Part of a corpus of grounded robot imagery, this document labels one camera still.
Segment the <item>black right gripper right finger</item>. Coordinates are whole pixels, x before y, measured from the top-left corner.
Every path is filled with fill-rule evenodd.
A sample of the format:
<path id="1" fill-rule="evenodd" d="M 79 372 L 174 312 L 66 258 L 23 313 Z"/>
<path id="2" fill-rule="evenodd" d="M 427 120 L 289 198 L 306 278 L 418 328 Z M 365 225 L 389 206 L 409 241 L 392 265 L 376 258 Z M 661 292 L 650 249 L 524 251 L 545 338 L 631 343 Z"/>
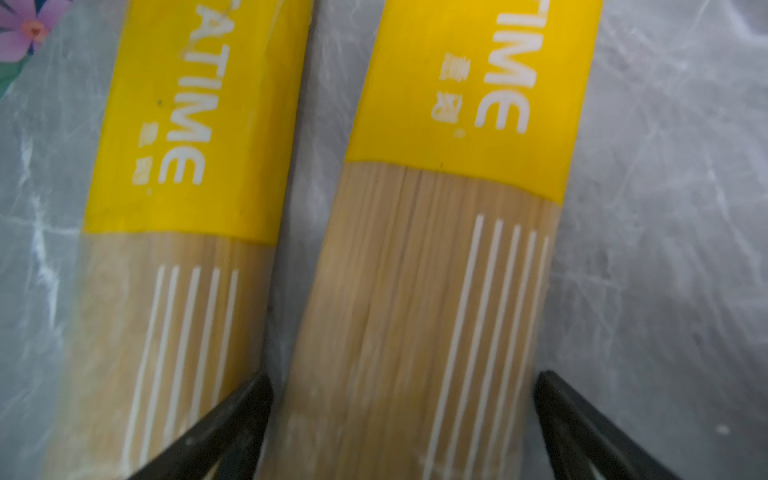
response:
<path id="1" fill-rule="evenodd" d="M 540 373 L 534 405 L 557 479 L 676 479 L 557 373 Z"/>

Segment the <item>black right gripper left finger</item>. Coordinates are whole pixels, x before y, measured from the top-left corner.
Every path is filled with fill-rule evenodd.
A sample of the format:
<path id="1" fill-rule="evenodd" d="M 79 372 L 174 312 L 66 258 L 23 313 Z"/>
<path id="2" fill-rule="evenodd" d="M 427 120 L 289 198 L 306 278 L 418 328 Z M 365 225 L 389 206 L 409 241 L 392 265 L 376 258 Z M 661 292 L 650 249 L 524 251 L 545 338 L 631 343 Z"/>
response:
<path id="1" fill-rule="evenodd" d="M 252 479 L 273 399 L 267 374 L 252 375 L 132 478 Z"/>

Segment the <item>yellow Pastatime spaghetti bag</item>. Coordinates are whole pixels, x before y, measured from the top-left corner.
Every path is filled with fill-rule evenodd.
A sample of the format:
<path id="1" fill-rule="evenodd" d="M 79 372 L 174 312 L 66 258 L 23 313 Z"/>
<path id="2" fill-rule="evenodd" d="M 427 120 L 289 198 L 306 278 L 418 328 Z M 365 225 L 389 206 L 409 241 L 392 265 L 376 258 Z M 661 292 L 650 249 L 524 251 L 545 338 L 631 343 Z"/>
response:
<path id="1" fill-rule="evenodd" d="M 389 1 L 262 479 L 517 479 L 598 1 Z"/>

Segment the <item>yellow spaghetti bag far left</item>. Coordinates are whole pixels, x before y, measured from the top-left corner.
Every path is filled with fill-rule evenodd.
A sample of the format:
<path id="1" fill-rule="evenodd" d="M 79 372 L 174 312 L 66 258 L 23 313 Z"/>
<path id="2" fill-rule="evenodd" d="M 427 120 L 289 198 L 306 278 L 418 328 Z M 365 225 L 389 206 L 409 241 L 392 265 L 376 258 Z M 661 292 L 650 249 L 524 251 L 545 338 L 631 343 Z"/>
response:
<path id="1" fill-rule="evenodd" d="M 46 479 L 126 479 L 259 367 L 310 1 L 127 5 Z"/>

